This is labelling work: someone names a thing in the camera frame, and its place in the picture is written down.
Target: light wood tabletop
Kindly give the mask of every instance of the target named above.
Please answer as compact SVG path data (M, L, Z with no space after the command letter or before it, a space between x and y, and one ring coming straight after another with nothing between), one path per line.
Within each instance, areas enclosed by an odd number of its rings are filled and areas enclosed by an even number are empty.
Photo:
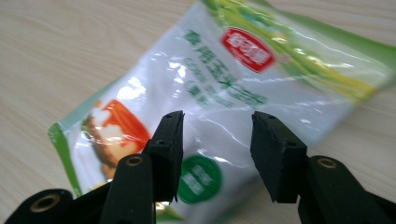
M269 2L396 46L394 0ZM190 3L0 1L0 222L40 190L71 189L48 128L128 71ZM310 154L336 158L396 202L396 88L361 105ZM227 221L298 222L296 205L271 203L264 187Z

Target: plastic bag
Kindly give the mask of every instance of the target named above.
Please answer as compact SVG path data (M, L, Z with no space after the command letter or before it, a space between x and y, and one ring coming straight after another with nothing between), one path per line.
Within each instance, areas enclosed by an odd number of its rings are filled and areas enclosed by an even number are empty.
M125 76L54 124L77 196L139 153L161 117L183 110L178 203L157 220L208 223L254 192L255 110L282 119L309 147L394 83L394 47L253 1L198 1Z

